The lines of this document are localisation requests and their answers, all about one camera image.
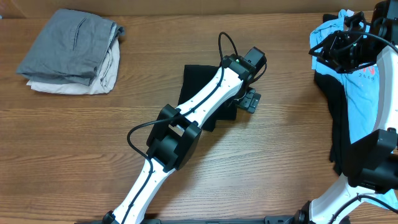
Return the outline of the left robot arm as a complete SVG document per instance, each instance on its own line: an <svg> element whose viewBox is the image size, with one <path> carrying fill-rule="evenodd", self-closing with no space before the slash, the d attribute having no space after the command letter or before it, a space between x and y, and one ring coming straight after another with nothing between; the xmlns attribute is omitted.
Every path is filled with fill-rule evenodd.
<svg viewBox="0 0 398 224"><path fill-rule="evenodd" d="M141 223L166 178L191 158L206 120L224 104L253 113L260 95L250 87L266 70L267 59L253 47L245 56L223 57L214 77L193 97L176 108L166 105L155 121L143 153L144 166L123 202L103 223Z"/></svg>

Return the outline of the black t-shirt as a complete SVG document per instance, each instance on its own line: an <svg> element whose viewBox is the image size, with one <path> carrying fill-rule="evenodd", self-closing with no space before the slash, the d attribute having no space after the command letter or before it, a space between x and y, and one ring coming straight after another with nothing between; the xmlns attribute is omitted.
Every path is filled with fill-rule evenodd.
<svg viewBox="0 0 398 224"><path fill-rule="evenodd" d="M178 105L195 96L217 73L218 67L211 65L185 65L183 84L178 99ZM220 106L202 125L202 130L213 132L218 120L234 121L237 108L235 106Z"/></svg>

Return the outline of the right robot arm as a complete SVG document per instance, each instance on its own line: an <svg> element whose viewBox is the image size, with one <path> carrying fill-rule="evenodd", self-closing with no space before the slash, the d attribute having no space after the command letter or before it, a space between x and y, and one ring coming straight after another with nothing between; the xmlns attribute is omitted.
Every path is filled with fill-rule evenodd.
<svg viewBox="0 0 398 224"><path fill-rule="evenodd" d="M397 189L397 1L375 5L371 23L359 12L309 54L338 73L370 65L379 69L379 104L372 133L350 146L339 179L320 197L308 201L289 223L348 223L347 216L364 200L392 212L377 195Z"/></svg>

